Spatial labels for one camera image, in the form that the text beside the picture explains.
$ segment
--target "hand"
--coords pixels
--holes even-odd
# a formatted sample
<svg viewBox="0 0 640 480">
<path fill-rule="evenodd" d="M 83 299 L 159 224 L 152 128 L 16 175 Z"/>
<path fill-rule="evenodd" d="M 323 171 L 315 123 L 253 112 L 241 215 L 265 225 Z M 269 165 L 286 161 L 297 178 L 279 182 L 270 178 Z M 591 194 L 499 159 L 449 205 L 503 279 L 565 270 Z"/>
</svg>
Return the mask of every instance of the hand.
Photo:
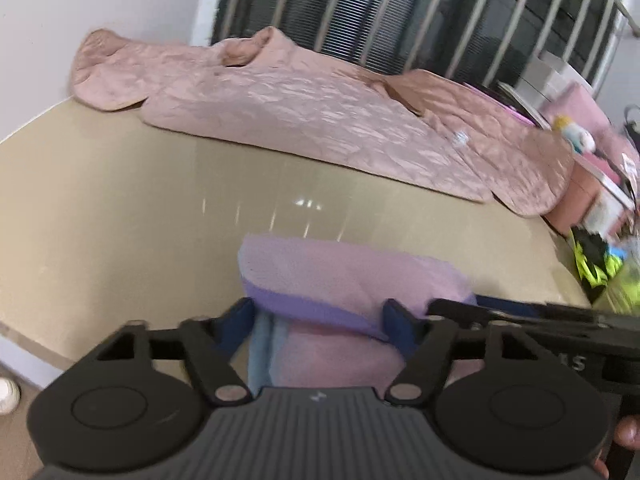
<svg viewBox="0 0 640 480">
<path fill-rule="evenodd" d="M 616 426 L 614 440 L 617 444 L 634 451 L 640 450 L 640 415 L 626 416 Z M 600 457 L 594 467 L 604 478 L 609 478 L 609 471 Z"/>
</svg>

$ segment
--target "white wall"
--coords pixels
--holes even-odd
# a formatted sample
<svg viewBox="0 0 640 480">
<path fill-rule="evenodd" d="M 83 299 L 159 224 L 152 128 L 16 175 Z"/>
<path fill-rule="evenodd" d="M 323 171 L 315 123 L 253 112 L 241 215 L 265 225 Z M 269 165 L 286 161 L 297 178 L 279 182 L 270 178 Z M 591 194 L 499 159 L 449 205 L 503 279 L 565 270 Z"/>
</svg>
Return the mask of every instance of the white wall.
<svg viewBox="0 0 640 480">
<path fill-rule="evenodd" d="M 640 0 L 629 0 L 626 8 L 636 23 L 640 23 Z M 616 126 L 624 122 L 626 105 L 640 105 L 640 38 L 633 37 L 628 25 L 622 30 L 613 63 L 596 101 Z"/>
<path fill-rule="evenodd" d="M 0 140 L 68 97 L 69 67 L 91 30 L 188 43 L 196 14 L 202 37 L 216 1 L 0 0 Z"/>
</svg>

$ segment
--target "white sneaker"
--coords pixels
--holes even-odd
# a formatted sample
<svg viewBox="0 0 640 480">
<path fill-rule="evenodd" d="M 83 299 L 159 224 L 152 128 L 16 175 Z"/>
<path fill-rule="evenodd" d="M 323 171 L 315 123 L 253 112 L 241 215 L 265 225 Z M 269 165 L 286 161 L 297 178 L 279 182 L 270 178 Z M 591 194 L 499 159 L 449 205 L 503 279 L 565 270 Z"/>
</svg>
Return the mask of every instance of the white sneaker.
<svg viewBox="0 0 640 480">
<path fill-rule="evenodd" d="M 20 388 L 11 379 L 0 378 L 0 415 L 8 415 L 20 403 Z"/>
</svg>

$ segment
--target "metal railing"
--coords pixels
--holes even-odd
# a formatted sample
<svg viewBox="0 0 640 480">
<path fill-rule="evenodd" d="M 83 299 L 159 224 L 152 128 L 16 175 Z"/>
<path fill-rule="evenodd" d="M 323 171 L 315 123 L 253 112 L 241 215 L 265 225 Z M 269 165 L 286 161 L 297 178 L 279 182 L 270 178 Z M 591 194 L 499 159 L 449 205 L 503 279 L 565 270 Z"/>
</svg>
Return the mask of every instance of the metal railing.
<svg viewBox="0 0 640 480">
<path fill-rule="evenodd" d="M 226 12 L 223 17 L 222 23 L 222 36 L 221 39 L 228 37 L 229 31 L 231 29 L 232 21 L 236 14 L 236 8 L 238 6 L 239 0 L 228 0 L 226 5 Z M 360 65 L 365 66 L 367 63 L 367 57 L 371 51 L 371 48 L 375 42 L 376 35 L 380 29 L 382 21 L 385 17 L 385 13 L 387 10 L 387 6 L 390 0 L 382 0 L 380 6 L 376 9 L 376 14 L 373 20 L 373 23 L 370 27 L 369 34 L 366 38 L 366 42 L 364 44 L 364 48 L 360 54 L 358 62 Z M 418 31 L 416 37 L 414 39 L 414 43 L 409 52 L 409 55 L 404 64 L 404 71 L 411 70 L 414 67 L 415 59 L 417 58 L 418 52 L 420 51 L 420 46 L 424 41 L 427 32 L 433 23 L 433 19 L 438 10 L 438 6 L 440 5 L 441 0 L 430 0 L 428 8 L 426 10 L 425 16 L 420 22 L 418 27 Z M 460 61 L 462 60 L 466 48 L 468 47 L 469 41 L 471 40 L 476 27 L 478 26 L 478 22 L 482 16 L 482 12 L 484 11 L 484 7 L 486 5 L 487 0 L 476 0 L 471 14 L 466 22 L 465 28 L 463 30 L 462 36 L 458 40 L 458 44 L 454 50 L 454 54 L 451 58 L 449 66 L 445 72 L 445 76 L 447 78 L 453 78 L 455 76 L 456 70 Z M 552 30 L 552 25 L 554 20 L 556 19 L 556 14 L 560 8 L 562 0 L 552 0 L 548 13 L 546 15 L 545 22 L 543 23 L 542 30 L 538 35 L 536 40 L 536 44 L 533 48 L 533 52 L 531 57 L 537 57 L 540 55 L 540 52 L 544 49 L 546 40 L 549 37 L 549 34 Z M 273 17 L 271 19 L 271 25 L 277 27 L 280 25 L 280 20 L 282 18 L 282 14 L 284 12 L 287 0 L 277 0 L 275 10 L 273 12 Z M 316 35 L 316 40 L 314 42 L 314 50 L 316 52 L 320 52 L 322 47 L 324 46 L 324 41 L 326 39 L 327 33 L 329 31 L 330 23 L 332 17 L 334 15 L 335 8 L 337 6 L 338 0 L 328 0 L 326 4 L 326 8 L 324 10 L 324 15 L 322 16 L 322 21 L 319 26 L 318 33 Z M 564 48 L 564 52 L 562 53 L 562 60 L 569 61 L 572 53 L 574 52 L 575 45 L 578 41 L 578 37 L 582 30 L 582 26 L 584 25 L 584 21 L 587 17 L 587 13 L 589 10 L 591 0 L 582 0 L 580 3 L 580 10 L 578 11 L 578 15 L 575 19 L 574 26 L 572 28 L 569 39 Z M 498 72 L 502 59 L 507 52 L 508 47 L 510 46 L 510 42 L 513 38 L 513 35 L 518 27 L 518 23 L 520 22 L 520 18 L 527 4 L 527 0 L 517 0 L 515 7 L 511 13 L 510 20 L 506 27 L 506 31 L 502 37 L 502 41 L 496 51 L 489 70 L 487 71 L 486 76 L 482 83 L 484 86 L 489 86 L 495 79 L 495 75 Z M 587 61 L 582 69 L 582 76 L 587 77 L 593 68 L 593 65 L 596 61 L 596 57 L 598 55 L 598 51 L 604 39 L 604 35 L 606 33 L 607 27 L 609 25 L 609 20 L 611 17 L 611 13 L 613 11 L 613 7 L 616 6 L 616 12 L 622 15 L 627 21 L 633 32 L 635 37 L 640 37 L 640 27 L 636 24 L 633 17 L 629 14 L 628 10 L 624 6 L 624 4 L 620 0 L 607 0 L 603 15 L 601 16 L 600 23 L 598 25 L 598 30 L 596 32 L 596 36 L 593 41 L 593 45 L 591 46 Z M 601 73 L 603 70 L 606 70 L 606 67 L 603 64 L 610 62 L 610 59 L 606 59 L 606 56 L 603 56 L 600 60 L 600 65 L 596 69 L 596 73 Z"/>
</svg>

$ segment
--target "window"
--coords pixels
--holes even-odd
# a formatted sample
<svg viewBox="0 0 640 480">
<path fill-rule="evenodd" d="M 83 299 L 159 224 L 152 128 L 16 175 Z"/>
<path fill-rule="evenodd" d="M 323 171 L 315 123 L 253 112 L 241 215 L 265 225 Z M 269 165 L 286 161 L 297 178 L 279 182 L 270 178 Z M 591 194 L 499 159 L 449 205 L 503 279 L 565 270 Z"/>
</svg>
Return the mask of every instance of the window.
<svg viewBox="0 0 640 480">
<path fill-rule="evenodd" d="M 269 25 L 277 0 L 239 0 L 230 24 L 231 36 L 250 36 Z M 362 62 L 362 53 L 383 0 L 337 0 L 321 52 L 350 62 Z M 388 0 L 385 13 L 370 44 L 364 66 L 376 72 L 402 72 L 414 45 L 418 27 L 431 0 Z M 527 0 L 524 12 L 494 81 L 514 84 L 531 55 L 552 0 Z M 444 75 L 476 0 L 441 0 L 422 41 L 414 68 Z M 582 0 L 562 0 L 545 50 L 562 55 Z M 571 65 L 583 69 L 603 16 L 607 0 L 591 0 Z M 222 36 L 222 17 L 228 0 L 221 0 L 214 39 Z M 329 0 L 287 0 L 281 30 L 298 45 L 313 48 Z M 482 83 L 506 31 L 516 0 L 487 0 L 478 25 L 453 79 Z M 615 12 L 611 13 L 609 27 Z M 602 42 L 601 52 L 606 41 Z"/>
</svg>

